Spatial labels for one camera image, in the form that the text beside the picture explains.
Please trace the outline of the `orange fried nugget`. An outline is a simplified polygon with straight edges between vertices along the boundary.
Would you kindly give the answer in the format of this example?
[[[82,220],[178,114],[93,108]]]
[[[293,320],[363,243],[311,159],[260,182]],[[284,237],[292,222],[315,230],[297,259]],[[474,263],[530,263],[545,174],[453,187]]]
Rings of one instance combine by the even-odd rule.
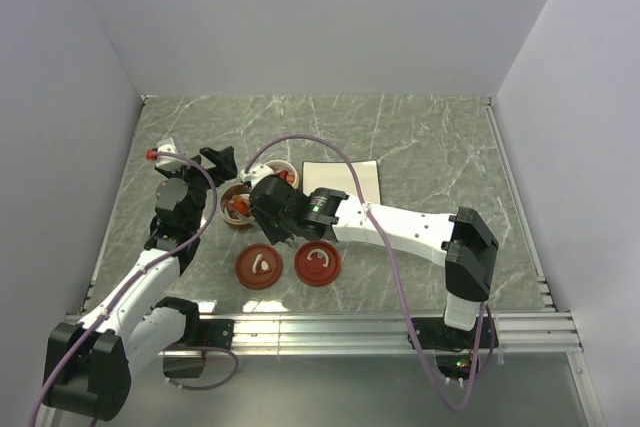
[[[248,216],[250,213],[248,203],[241,196],[235,195],[232,197],[232,207],[236,212],[239,212],[244,216]]]

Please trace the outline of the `red chicken drumstick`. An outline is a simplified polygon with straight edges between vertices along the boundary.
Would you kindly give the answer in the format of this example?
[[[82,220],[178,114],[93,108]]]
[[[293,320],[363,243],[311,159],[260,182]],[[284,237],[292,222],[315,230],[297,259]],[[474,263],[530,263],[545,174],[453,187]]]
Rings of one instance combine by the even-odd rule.
[[[236,205],[234,202],[226,202],[224,204],[224,209],[229,217],[234,217],[240,214],[240,211],[236,209]]]

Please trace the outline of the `red lid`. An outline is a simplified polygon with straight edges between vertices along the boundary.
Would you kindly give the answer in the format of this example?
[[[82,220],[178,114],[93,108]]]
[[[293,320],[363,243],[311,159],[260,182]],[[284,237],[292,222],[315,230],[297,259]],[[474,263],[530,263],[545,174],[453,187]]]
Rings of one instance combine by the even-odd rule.
[[[280,254],[266,244],[246,247],[235,261],[238,281],[251,290],[264,290],[273,286],[279,280],[282,269]]]
[[[341,257],[336,248],[324,241],[312,241],[300,247],[294,257],[296,275],[306,285],[324,287],[336,280]]]

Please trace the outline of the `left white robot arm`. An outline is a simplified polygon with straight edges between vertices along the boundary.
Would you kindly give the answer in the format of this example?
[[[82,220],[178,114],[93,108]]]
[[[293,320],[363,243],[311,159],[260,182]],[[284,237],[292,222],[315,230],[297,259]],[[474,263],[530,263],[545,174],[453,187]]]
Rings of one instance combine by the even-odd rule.
[[[147,153],[164,179],[156,191],[150,235],[131,270],[91,312],[62,322],[47,341],[37,406],[110,421],[133,377],[159,353],[208,350],[196,303],[165,291],[186,271],[215,213],[208,197],[238,174],[233,147],[188,157],[167,139]]]

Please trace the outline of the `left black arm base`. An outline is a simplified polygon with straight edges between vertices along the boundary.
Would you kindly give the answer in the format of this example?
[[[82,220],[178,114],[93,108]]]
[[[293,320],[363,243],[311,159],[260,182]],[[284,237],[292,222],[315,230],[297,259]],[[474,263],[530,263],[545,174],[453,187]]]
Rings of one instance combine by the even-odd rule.
[[[163,359],[163,373],[166,381],[178,388],[190,391],[211,390],[229,382],[239,369],[239,359],[231,351],[235,321],[229,318],[202,317],[195,302],[176,297],[165,297],[156,307],[169,308],[179,312],[186,320],[182,337],[170,345],[170,352],[193,351],[192,356],[169,356]],[[228,355],[233,368],[223,380],[208,386],[194,386],[182,380],[198,379],[204,373],[209,353]]]

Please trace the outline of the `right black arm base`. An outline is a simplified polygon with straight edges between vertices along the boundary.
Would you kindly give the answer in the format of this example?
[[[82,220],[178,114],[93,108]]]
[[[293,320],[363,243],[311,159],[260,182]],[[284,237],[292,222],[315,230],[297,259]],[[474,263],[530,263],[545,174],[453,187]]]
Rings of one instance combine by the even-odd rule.
[[[467,381],[471,374],[472,356],[475,353],[476,325],[471,331],[463,331],[446,326],[443,318],[412,317],[412,325],[423,350],[434,350],[445,354],[436,355],[439,372],[451,380]],[[480,331],[479,349],[488,349],[485,363],[489,362],[494,350],[499,347],[497,328],[489,314],[483,318]]]

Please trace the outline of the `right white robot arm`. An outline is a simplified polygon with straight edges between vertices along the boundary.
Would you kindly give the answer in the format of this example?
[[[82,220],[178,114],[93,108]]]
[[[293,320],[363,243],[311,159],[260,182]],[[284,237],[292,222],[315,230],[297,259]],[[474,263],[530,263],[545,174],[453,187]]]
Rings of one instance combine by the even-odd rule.
[[[460,347],[476,333],[480,307],[488,301],[499,242],[480,214],[428,214],[360,200],[354,194],[318,188],[306,195],[274,173],[243,173],[249,210],[273,243],[360,242],[389,246],[445,269],[447,291],[442,338]]]

